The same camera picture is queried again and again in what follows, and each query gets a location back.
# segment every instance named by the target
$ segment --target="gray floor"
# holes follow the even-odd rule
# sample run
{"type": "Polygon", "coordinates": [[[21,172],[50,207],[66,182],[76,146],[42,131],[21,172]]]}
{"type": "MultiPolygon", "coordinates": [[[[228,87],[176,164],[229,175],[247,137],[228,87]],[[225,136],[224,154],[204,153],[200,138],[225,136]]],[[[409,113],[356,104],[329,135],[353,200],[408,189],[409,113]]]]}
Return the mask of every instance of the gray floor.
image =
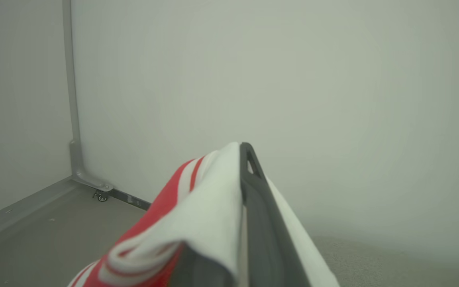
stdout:
{"type": "Polygon", "coordinates": [[[99,202],[92,194],[76,189],[1,235],[0,286],[65,287],[145,213],[114,198],[99,202]]]}

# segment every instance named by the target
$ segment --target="metal frame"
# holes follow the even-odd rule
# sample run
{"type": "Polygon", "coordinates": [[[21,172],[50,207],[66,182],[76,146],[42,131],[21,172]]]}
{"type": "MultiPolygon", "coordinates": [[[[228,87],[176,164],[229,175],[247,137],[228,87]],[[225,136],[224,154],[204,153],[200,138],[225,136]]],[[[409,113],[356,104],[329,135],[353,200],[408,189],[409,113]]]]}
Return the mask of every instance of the metal frame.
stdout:
{"type": "Polygon", "coordinates": [[[77,95],[75,93],[75,77],[73,68],[71,0],[63,0],[63,33],[65,37],[67,84],[69,85],[69,102],[73,134],[73,140],[70,143],[72,179],[99,191],[108,192],[113,189],[113,185],[89,174],[84,167],[82,159],[79,114],[77,108],[77,95]]]}

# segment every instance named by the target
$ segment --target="white wall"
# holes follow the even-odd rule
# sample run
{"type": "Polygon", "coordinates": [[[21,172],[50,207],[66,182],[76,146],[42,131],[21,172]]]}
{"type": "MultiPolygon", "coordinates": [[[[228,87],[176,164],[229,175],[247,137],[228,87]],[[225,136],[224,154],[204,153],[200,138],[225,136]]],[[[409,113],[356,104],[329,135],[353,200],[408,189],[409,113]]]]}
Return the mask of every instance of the white wall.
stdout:
{"type": "Polygon", "coordinates": [[[74,1],[73,40],[118,189],[248,141],[312,234],[459,268],[459,1],[74,1]]]}
{"type": "Polygon", "coordinates": [[[61,0],[0,0],[0,209],[71,175],[61,0]]]}

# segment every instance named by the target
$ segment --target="white partition panel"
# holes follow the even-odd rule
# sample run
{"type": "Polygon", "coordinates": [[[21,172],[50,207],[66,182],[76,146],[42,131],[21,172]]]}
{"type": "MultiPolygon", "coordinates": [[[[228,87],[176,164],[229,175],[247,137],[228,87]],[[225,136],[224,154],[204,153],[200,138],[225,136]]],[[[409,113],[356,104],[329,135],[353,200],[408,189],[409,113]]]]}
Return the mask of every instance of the white partition panel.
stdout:
{"type": "Polygon", "coordinates": [[[118,189],[246,141],[312,234],[459,267],[459,1],[74,1],[73,44],[118,189]]]}

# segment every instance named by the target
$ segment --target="red and white striped cloth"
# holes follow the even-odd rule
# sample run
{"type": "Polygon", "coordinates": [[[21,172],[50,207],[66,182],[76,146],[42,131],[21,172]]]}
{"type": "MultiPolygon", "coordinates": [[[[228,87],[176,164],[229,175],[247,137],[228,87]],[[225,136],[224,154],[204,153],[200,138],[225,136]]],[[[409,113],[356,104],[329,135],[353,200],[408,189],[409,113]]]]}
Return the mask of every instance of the red and white striped cloth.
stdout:
{"type": "MultiPolygon", "coordinates": [[[[184,244],[226,267],[238,281],[239,147],[233,142],[184,163],[141,220],[108,254],[80,271],[69,287],[167,287],[184,244]]],[[[268,182],[311,285],[337,287],[299,220],[268,182]]]]}

